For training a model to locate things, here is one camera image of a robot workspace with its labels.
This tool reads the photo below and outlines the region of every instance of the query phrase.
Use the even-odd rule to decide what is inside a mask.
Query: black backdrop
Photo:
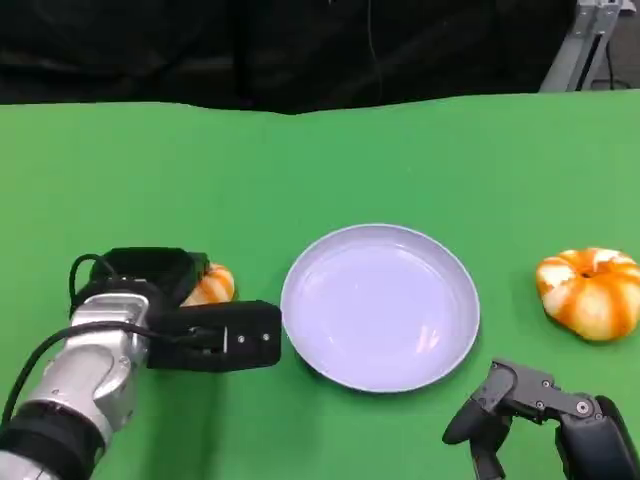
[[[533,92],[575,11],[575,0],[370,2],[3,0],[0,103],[295,113]]]

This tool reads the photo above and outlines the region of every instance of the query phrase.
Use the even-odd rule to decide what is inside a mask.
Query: green tablecloth
[[[314,376],[285,341],[271,369],[142,372],[132,423],[95,478],[473,478],[443,429],[493,356],[606,393],[640,435],[640,333],[592,346],[549,322],[533,271],[569,247],[640,258],[640,94],[475,97],[298,117],[178,105],[4,107],[0,394],[67,324],[80,253],[167,245],[228,265],[242,299],[278,302],[310,242],[364,222],[443,242],[479,290],[481,334],[441,383],[397,396]],[[31,384],[37,380],[34,374]],[[518,422],[501,458],[517,479],[561,479],[553,426]]]

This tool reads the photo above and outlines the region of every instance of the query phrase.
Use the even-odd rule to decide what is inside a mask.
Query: robotic hand
[[[553,419],[556,447],[568,480],[639,480],[635,447],[620,412],[607,397],[560,391],[551,375],[494,360],[489,376],[447,427],[443,442],[468,441],[476,478],[506,478],[497,451],[514,416],[542,424]]]
[[[75,294],[79,261],[96,260]],[[180,249],[116,249],[72,268],[71,327],[34,351],[0,430],[0,480],[87,480],[134,411],[141,367],[226,372],[280,359],[280,310],[266,302],[180,307],[208,266]],[[38,358],[63,349],[13,416]]]

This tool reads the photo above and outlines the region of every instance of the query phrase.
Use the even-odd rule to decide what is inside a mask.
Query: striped pumpkin
[[[235,285],[231,272],[222,265],[211,263],[207,273],[182,305],[230,302],[234,293]]]
[[[587,340],[631,333],[640,315],[640,267],[616,250],[567,250],[543,260],[536,283],[546,312]]]

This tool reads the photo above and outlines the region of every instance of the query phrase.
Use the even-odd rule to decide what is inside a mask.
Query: plate rim
[[[288,324],[289,322],[287,321],[287,315],[285,315],[285,312],[282,311],[282,326],[284,327],[284,330],[287,334],[287,337],[289,338],[289,341],[291,342],[291,345],[293,346],[294,350],[296,351],[296,354],[298,354],[311,368],[313,368],[316,372],[320,373],[322,376],[328,378],[329,380],[342,385],[344,387],[353,389],[353,390],[359,390],[362,392],[370,392],[370,393],[403,393],[403,392],[411,392],[414,390],[419,390],[421,388],[424,388],[428,385],[432,385],[434,383],[439,382],[440,380],[442,380],[444,377],[448,376],[449,374],[451,374],[456,368],[458,368],[458,366],[460,366],[460,364],[464,361],[465,358],[467,358],[467,356],[469,355],[469,353],[471,352],[471,349],[473,348],[473,346],[476,343],[477,337],[478,337],[478,332],[480,330],[480,322],[481,322],[481,310],[480,310],[480,298],[478,295],[478,289],[476,287],[476,284],[473,281],[473,278],[471,277],[471,274],[469,273],[469,271],[467,270],[467,268],[464,266],[464,264],[460,261],[460,259],[454,255],[451,250],[449,250],[447,247],[445,247],[442,243],[440,243],[439,241],[435,240],[434,238],[430,237],[429,235],[426,235],[422,232],[419,232],[418,230],[415,230],[413,228],[409,228],[409,227],[405,227],[402,225],[394,225],[394,224],[390,224],[390,223],[361,223],[361,224],[357,224],[357,225],[350,225],[348,227],[343,227],[343,228],[339,228],[337,230],[333,230],[329,233],[326,233],[325,235],[323,235],[322,237],[318,238],[317,240],[315,240],[314,242],[312,242],[310,245],[307,246],[307,248],[305,248],[302,253],[300,253],[295,261],[293,262],[293,264],[291,264],[291,267],[289,268],[289,271],[287,272],[287,276],[285,277],[284,283],[282,285],[282,291],[280,293],[280,307],[282,308],[283,304],[284,304],[284,300],[285,297],[287,296],[287,291],[291,288],[289,287],[289,284],[293,281],[291,280],[292,278],[292,273],[293,271],[296,269],[297,265],[302,261],[302,259],[309,254],[309,252],[311,250],[313,250],[317,245],[327,241],[329,238],[336,236],[336,235],[340,235],[342,233],[348,232],[350,230],[356,230],[356,229],[366,229],[366,228],[376,228],[376,227],[384,227],[384,228],[390,228],[392,230],[403,230],[405,232],[411,233],[413,235],[417,235],[419,237],[422,237],[423,239],[432,242],[433,244],[435,244],[438,248],[442,249],[447,255],[449,255],[454,262],[458,265],[458,267],[460,267],[464,277],[466,278],[466,280],[469,282],[469,284],[471,285],[471,289],[473,291],[473,306],[475,307],[475,311],[477,312],[477,315],[475,315],[475,325],[474,325],[474,329],[473,329],[473,335],[471,337],[471,340],[468,342],[468,344],[465,346],[463,352],[456,357],[455,361],[451,362],[451,365],[449,367],[447,367],[446,369],[443,370],[443,372],[428,380],[425,381],[423,383],[414,385],[412,387],[408,387],[408,388],[400,388],[400,389],[385,389],[385,388],[367,388],[367,387],[362,387],[359,385],[355,385],[353,383],[349,383],[349,382],[345,382],[344,380],[339,380],[338,378],[336,378],[335,376],[329,374],[326,370],[320,368],[318,365],[315,365],[312,361],[310,361],[308,358],[306,358],[304,355],[302,355],[302,353],[300,353],[300,350],[298,349],[298,346],[296,345],[296,341],[295,339],[292,337],[292,335],[289,333],[289,328],[288,328]]]

